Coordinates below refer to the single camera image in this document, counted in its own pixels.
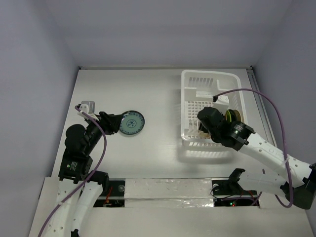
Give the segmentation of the green plate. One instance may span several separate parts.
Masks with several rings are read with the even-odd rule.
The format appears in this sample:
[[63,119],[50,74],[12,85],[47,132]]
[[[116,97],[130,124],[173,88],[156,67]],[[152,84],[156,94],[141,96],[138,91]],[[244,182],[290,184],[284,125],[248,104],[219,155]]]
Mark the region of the green plate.
[[225,119],[227,122],[233,122],[234,118],[234,112],[232,110],[227,110],[225,112]]

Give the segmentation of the teal patterned plate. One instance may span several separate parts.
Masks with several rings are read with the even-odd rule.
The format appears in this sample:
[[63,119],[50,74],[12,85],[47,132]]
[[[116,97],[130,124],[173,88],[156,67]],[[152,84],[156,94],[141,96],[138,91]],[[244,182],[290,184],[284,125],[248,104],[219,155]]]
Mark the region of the teal patterned plate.
[[145,126],[144,116],[134,110],[124,112],[119,131],[124,135],[133,136],[142,131]]

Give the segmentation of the cream floral plate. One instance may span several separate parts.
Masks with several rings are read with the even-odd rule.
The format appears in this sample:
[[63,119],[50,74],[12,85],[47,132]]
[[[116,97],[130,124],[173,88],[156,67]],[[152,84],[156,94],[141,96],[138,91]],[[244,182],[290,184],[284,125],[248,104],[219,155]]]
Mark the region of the cream floral plate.
[[241,122],[244,123],[243,115],[238,110],[234,110],[234,114],[236,116],[236,120],[237,121],[241,121]]

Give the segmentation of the white plastic dish rack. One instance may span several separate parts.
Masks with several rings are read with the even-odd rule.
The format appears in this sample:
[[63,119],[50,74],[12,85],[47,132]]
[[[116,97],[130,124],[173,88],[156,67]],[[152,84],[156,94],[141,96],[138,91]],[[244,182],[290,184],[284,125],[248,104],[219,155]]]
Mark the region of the white plastic dish rack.
[[[217,71],[184,70],[181,73],[181,137],[183,145],[191,148],[220,147],[211,139],[198,136],[198,112],[213,107],[213,96],[224,91],[241,88],[240,78],[231,73]],[[231,92],[228,96],[231,110],[238,110],[248,123],[243,93]]]

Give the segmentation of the beige plate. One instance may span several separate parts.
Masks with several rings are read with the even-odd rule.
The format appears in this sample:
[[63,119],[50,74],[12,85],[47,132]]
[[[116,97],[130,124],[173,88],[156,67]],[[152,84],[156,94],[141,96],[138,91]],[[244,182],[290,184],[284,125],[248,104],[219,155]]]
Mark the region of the beige plate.
[[200,139],[211,139],[211,135],[206,131],[199,130],[198,131],[198,136]]

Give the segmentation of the black plate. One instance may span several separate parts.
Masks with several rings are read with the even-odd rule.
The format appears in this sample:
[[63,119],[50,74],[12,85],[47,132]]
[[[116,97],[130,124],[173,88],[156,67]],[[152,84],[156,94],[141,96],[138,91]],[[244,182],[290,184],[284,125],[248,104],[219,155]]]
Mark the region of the black plate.
[[231,122],[236,121],[236,116],[235,116],[233,110],[229,109],[229,110],[228,110],[228,114],[229,114],[229,118],[230,118],[230,121],[231,121]]

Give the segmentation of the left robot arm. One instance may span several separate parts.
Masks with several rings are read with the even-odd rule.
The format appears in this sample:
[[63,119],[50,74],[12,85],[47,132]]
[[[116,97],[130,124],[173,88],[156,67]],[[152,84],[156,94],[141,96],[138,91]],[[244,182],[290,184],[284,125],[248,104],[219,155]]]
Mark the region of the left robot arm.
[[60,165],[57,227],[64,237],[79,237],[92,208],[101,195],[112,194],[107,172],[92,169],[90,156],[101,138],[119,131],[123,115],[80,111],[87,126],[74,124],[66,130],[65,150]]

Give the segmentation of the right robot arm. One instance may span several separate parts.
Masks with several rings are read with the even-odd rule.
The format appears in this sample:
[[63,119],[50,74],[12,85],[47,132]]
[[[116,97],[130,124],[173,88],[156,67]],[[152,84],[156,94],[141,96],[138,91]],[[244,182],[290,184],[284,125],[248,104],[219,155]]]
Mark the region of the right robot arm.
[[215,143],[247,155],[275,172],[275,175],[251,174],[243,168],[236,168],[227,181],[231,193],[256,190],[284,197],[290,204],[304,210],[311,208],[316,197],[314,164],[285,155],[245,123],[227,121],[216,108],[203,108],[197,118]]

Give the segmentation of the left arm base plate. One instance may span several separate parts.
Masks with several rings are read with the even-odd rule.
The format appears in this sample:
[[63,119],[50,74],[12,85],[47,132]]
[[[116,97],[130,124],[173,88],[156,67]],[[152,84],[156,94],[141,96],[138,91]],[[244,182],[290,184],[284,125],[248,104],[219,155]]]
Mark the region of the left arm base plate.
[[110,179],[108,187],[98,197],[93,207],[125,207],[125,179]]

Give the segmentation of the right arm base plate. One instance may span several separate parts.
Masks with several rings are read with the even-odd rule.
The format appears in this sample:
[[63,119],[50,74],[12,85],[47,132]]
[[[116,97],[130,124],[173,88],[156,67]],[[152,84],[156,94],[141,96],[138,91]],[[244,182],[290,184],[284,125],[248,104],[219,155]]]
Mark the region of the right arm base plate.
[[215,207],[259,207],[259,193],[255,190],[243,190],[231,184],[228,179],[212,180],[210,195]]

